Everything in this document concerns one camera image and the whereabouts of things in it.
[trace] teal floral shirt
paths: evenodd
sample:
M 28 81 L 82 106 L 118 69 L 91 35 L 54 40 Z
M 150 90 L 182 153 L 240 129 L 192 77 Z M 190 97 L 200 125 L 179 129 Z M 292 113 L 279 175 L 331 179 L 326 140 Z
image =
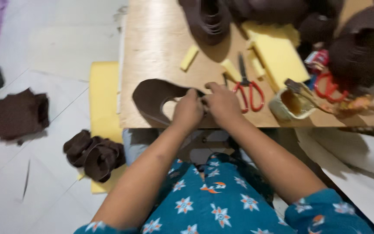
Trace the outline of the teal floral shirt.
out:
M 246 162 L 216 153 L 210 156 L 204 173 L 203 180 L 194 165 L 177 159 L 141 229 L 116 230 L 94 222 L 75 234 L 373 233 L 332 189 L 290 205 L 283 220 L 272 208 L 272 189 Z

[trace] red-handled scissors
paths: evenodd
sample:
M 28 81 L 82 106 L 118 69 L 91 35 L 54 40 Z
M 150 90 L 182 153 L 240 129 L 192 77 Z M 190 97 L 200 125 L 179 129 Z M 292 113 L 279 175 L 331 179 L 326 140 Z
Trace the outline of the red-handled scissors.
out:
M 322 79 L 327 79 L 326 81 L 326 85 L 325 85 L 325 90 L 324 92 L 321 92 L 318 88 L 318 83 L 320 82 L 320 80 Z M 317 93 L 317 95 L 320 97 L 320 98 L 325 98 L 327 101 L 329 101 L 330 103 L 335 103 L 335 102 L 341 102 L 343 101 L 347 95 L 349 94 L 349 92 L 347 90 L 344 90 L 341 97 L 339 98 L 332 98 L 331 95 L 339 88 L 339 85 L 338 84 L 334 84 L 333 83 L 333 75 L 331 74 L 331 72 L 326 72 L 326 73 L 323 73 L 321 75 L 319 75 L 317 77 L 317 80 L 315 81 L 315 84 L 314 84 L 314 89 L 315 89 L 315 92 Z
M 257 83 L 255 83 L 254 81 L 248 80 L 246 76 L 245 63 L 243 61 L 243 56 L 241 53 L 239 53 L 239 68 L 240 68 L 240 72 L 242 75 L 242 82 L 237 82 L 232 92 L 236 93 L 237 89 L 238 88 L 240 89 L 240 92 L 242 93 L 242 97 L 243 97 L 243 102 L 245 103 L 245 109 L 242 109 L 242 113 L 245 114 L 249 111 L 249 107 L 248 107 L 248 101 L 246 99 L 245 91 L 243 87 L 249 86 L 249 102 L 251 104 L 251 109 L 253 112 L 258 112 L 263 108 L 265 104 L 265 96 L 263 95 L 263 91 L 259 87 L 259 85 L 257 85 Z M 253 105 L 253 88 L 255 88 L 258 91 L 259 95 L 261 96 L 261 103 L 259 104 L 258 107 L 254 107 Z

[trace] wooden table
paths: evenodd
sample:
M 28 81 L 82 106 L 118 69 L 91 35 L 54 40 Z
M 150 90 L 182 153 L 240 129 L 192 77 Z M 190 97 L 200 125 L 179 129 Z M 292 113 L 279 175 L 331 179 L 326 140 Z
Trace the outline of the wooden table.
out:
M 347 0 L 341 16 L 343 24 L 355 12 L 371 5 L 372 0 Z M 219 64 L 229 58 L 238 67 L 237 55 L 242 52 L 244 58 L 248 51 L 245 38 L 235 25 L 231 25 L 230 35 L 219 45 L 206 46 L 199 44 L 200 52 L 191 64 L 187 73 L 180 70 L 180 62 L 189 47 L 197 42 L 192 38 L 184 18 L 182 8 L 176 0 L 130 0 L 129 13 L 125 32 L 125 55 L 123 62 L 121 94 L 121 127 L 149 128 L 162 125 L 146 120 L 132 101 L 132 92 L 137 85 L 146 79 L 159 78 L 181 86 L 205 90 L 207 82 L 224 83 L 222 66 Z M 265 93 L 266 102 L 271 100 L 274 92 L 266 81 L 258 81 L 257 74 L 245 60 L 248 78 L 259 84 Z M 168 102 L 164 113 L 171 118 L 175 103 Z M 309 118 L 300 121 L 278 122 L 265 107 L 257 113 L 248 112 L 245 117 L 257 127 L 343 127 L 374 126 L 374 115 L 355 115 L 339 120 L 333 115 L 315 111 Z M 201 128 L 217 127 L 212 121 L 204 121 Z

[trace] white tiled floor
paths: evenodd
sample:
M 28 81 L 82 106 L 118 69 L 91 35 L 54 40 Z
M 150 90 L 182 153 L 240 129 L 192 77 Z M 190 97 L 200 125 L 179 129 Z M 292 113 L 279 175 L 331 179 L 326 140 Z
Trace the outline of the white tiled floor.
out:
M 126 0 L 118 0 L 121 6 Z M 106 197 L 92 195 L 90 180 L 76 181 L 77 171 L 62 152 L 63 144 L 81 129 L 90 128 L 88 84 L 29 70 L 28 37 L 39 27 L 87 22 L 110 23 L 111 17 L 87 18 L 96 0 L 10 0 L 0 36 L 0 67 L 5 87 L 0 98 L 30 87 L 35 93 L 47 93 L 50 100 L 50 126 L 32 136 L 22 146 L 0 142 L 0 234 L 72 233 L 90 221 Z M 76 14 L 67 14 L 76 7 Z M 106 15 L 115 9 L 104 9 Z M 225 140 L 227 135 L 211 135 L 209 141 Z M 208 155 L 224 149 L 197 149 Z M 27 166 L 30 173 L 23 199 Z

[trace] star print pattern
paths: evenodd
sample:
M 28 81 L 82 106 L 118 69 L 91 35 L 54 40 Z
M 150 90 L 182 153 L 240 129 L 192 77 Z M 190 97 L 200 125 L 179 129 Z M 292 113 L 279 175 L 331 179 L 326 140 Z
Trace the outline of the star print pattern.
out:
M 288 226 L 288 224 L 285 223 L 284 220 L 281 217 L 279 217 L 278 215 L 277 215 L 277 217 L 278 217 L 278 220 L 279 220 L 279 222 L 278 222 L 279 224 L 284 225 L 284 226 Z
M 301 213 L 305 210 L 311 210 L 313 207 L 306 204 L 305 203 L 305 199 L 304 198 L 301 198 L 298 202 L 296 202 L 296 207 L 295 207 L 295 210 L 298 212 L 298 213 Z
M 242 180 L 241 178 L 237 178 L 236 176 L 234 176 L 234 178 L 237 184 L 240 184 L 243 188 L 248 189 L 244 180 Z
M 257 234 L 273 234 L 272 232 L 269 232 L 268 230 L 262 231 L 260 228 L 258 228 L 257 231 L 252 231 L 252 233 L 257 233 Z
M 92 230 L 92 233 L 95 233 L 98 228 L 105 229 L 105 223 L 102 221 L 99 222 L 91 222 L 89 225 L 87 225 L 85 232 L 88 232 L 89 230 Z
M 255 199 L 253 198 L 250 198 L 248 195 L 243 195 L 243 194 L 240 194 L 242 196 L 242 200 L 240 200 L 241 202 L 243 202 L 243 209 L 246 210 L 246 209 L 249 209 L 251 211 L 253 211 L 253 209 L 259 211 L 259 208 L 257 206 L 257 201 L 255 201 Z
M 159 223 L 161 218 L 158 218 L 157 220 L 151 220 L 150 223 L 144 225 L 144 229 L 142 231 L 142 234 L 146 233 L 152 233 L 153 231 L 159 231 L 162 224 Z
M 340 202 L 339 204 L 333 204 L 335 211 L 340 214 L 355 214 L 355 209 L 347 202 Z
M 180 180 L 179 182 L 174 184 L 174 187 L 172 188 L 172 191 L 175 192 L 177 190 L 181 190 L 181 188 L 186 187 L 184 184 L 184 180 Z
M 215 175 L 220 175 L 219 172 L 220 172 L 219 169 L 216 169 L 216 170 L 212 171 L 211 173 L 209 173 L 209 177 L 213 177 Z
M 213 208 L 211 213 L 214 214 L 214 219 L 219 222 L 222 228 L 224 228 L 225 225 L 232 227 L 229 222 L 230 216 L 227 215 L 227 208 L 221 209 L 220 207 L 217 207 L 216 209 L 216 206 L 213 203 L 210 204 L 210 206 Z
M 324 215 L 317 215 L 316 217 L 314 217 L 313 219 L 313 226 L 318 226 L 318 225 L 321 225 L 321 224 L 324 224 Z
M 189 163 L 181 164 L 174 160 L 167 180 L 163 183 L 165 191 L 168 188 L 173 192 L 167 192 L 165 197 L 158 198 L 150 218 L 141 227 L 140 233 L 198 234 L 204 232 L 202 228 L 206 226 L 207 230 L 215 233 L 221 233 L 226 229 L 231 233 L 294 234 L 293 229 L 298 229 L 300 232 L 305 230 L 306 234 L 339 234 L 340 224 L 350 225 L 353 233 L 372 233 L 365 228 L 366 225 L 358 225 L 362 222 L 360 218 L 350 215 L 355 212 L 353 207 L 339 201 L 335 204 L 331 202 L 339 198 L 331 189 L 326 189 L 326 192 L 320 191 L 315 196 L 300 199 L 290 205 L 287 211 L 289 223 L 285 223 L 284 217 L 276 215 L 263 197 L 252 188 L 253 181 L 246 180 L 247 175 L 241 173 L 240 164 L 239 171 L 236 172 L 236 165 L 212 159 L 207 162 L 207 175 L 204 178 L 197 176 L 200 172 L 193 165 L 187 168 L 187 164 Z M 219 175 L 209 179 L 209 173 Z M 258 175 L 250 173 L 250 176 L 254 178 Z M 323 213 L 325 206 L 330 212 Z M 308 221 L 300 223 L 301 217 L 308 218 Z M 339 220 L 338 225 L 333 223 L 335 220 Z M 76 234 L 83 234 L 85 230 L 91 234 L 109 234 L 114 231 L 102 222 L 95 222 L 83 226 Z
M 190 197 L 186 199 L 182 198 L 180 201 L 176 201 L 175 203 L 177 204 L 175 209 L 178 209 L 177 214 L 181 212 L 184 212 L 184 214 L 187 214 L 187 211 L 194 210 L 193 207 L 191 207 L 191 205 L 193 205 L 193 202 L 190 201 Z
M 184 231 L 181 231 L 181 234 L 199 234 L 197 232 L 197 224 L 193 225 L 193 226 L 188 226 L 187 227 L 187 230 L 184 230 Z

